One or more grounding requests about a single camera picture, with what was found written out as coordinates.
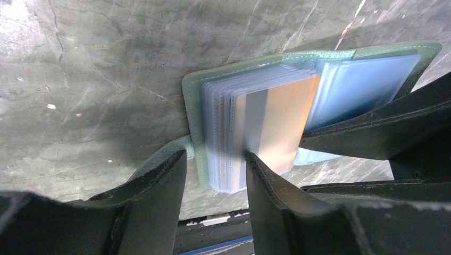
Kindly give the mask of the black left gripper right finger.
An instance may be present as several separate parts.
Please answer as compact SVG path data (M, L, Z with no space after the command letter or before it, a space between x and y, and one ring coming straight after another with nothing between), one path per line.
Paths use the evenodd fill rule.
M450 202L310 194L246 155L256 254L450 254Z

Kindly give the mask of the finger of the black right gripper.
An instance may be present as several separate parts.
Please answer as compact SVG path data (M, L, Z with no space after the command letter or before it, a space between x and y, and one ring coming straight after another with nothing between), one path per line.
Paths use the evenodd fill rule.
M450 74L389 104L306 133L299 146L330 154L389 159L419 145L450 149Z
M319 184L310 194L355 195L376 199L450 202L450 134L437 133L393 156L393 181Z

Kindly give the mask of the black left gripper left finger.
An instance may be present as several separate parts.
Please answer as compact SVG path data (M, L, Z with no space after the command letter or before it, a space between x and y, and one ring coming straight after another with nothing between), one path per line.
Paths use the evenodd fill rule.
M185 188L180 150L86 201L1 192L1 254L172 254Z

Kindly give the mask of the gold card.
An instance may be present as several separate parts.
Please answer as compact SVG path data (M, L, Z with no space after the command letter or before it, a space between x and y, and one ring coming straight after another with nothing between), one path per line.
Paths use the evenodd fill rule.
M267 89L237 97L231 138L229 192L246 187L245 152L282 174L294 165L320 77L286 77Z

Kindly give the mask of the green card holder wallet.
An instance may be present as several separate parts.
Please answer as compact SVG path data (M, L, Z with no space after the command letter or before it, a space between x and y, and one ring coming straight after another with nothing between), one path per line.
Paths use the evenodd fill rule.
M246 151L277 174L313 163L319 151L299 148L305 132L408 94L441 48L417 41L310 50L187 74L182 92L190 134L164 145L133 176L185 150L203 189L233 194L246 188Z

